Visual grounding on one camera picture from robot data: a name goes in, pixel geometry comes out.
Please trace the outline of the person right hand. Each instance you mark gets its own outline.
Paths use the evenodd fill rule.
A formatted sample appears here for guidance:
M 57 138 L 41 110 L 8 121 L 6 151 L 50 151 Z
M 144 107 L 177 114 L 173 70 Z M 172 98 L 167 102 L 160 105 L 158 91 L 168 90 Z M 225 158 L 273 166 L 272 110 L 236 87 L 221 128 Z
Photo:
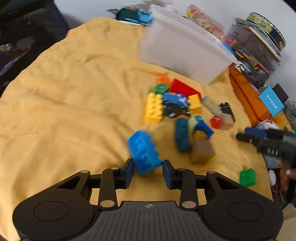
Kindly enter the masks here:
M 289 180 L 295 180 L 295 168 L 285 168 L 283 161 L 280 162 L 280 190 L 288 190 Z

